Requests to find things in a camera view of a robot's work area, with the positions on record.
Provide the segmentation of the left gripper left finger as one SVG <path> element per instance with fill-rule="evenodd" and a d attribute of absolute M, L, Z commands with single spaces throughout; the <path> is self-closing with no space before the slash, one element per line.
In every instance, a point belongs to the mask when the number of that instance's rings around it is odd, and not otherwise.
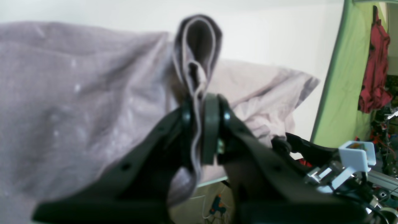
<path fill-rule="evenodd" d="M 186 99 L 98 180 L 71 196 L 43 202 L 33 221 L 46 224 L 165 224 L 177 171 L 191 160 L 193 101 Z"/>

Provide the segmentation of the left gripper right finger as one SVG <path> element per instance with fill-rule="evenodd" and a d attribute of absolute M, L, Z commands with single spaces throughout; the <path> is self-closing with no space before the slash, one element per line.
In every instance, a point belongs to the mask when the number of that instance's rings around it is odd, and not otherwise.
<path fill-rule="evenodd" d="M 222 165 L 233 192 L 237 224 L 365 224 L 367 212 L 304 182 L 283 155 L 289 144 L 261 143 L 222 95 L 203 105 L 202 165 Z"/>

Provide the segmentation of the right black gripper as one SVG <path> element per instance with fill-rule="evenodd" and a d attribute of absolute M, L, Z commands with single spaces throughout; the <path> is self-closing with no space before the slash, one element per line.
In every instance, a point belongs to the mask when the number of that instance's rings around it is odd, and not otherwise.
<path fill-rule="evenodd" d="M 299 153 L 309 168 L 306 179 L 319 191 L 353 203 L 365 212 L 367 224 L 397 223 L 397 177 L 389 177 L 367 167 L 366 172 L 344 167 L 339 150 L 316 145 L 291 133 L 276 136 L 272 148 L 291 158 Z"/>

